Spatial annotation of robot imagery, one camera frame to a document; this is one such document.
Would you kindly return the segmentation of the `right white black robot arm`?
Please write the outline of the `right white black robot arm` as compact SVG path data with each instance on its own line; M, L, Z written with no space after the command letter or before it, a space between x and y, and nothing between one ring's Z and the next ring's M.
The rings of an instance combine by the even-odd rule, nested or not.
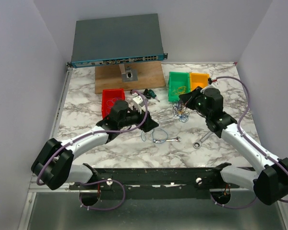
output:
M238 122L223 110L223 96L218 89L197 87L192 92L179 95L179 99L187 108L203 116L208 129L233 146L254 169L248 171L223 164L211 176L215 187L236 184L253 191L266 205L281 201L288 195L288 158L281 159L272 154L245 133Z

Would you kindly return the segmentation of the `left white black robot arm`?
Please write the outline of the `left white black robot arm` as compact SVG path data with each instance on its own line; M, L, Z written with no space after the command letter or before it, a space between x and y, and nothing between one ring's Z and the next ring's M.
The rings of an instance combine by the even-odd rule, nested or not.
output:
M73 161L89 150L105 145L119 134L139 129L149 132L158 127L147 110L130 108L124 100L114 103L110 113L90 130L77 137L58 141L49 139L35 159L31 170L37 176L39 186L56 190L64 183L79 183L86 189L96 186L97 178L91 166L84 163L74 166Z

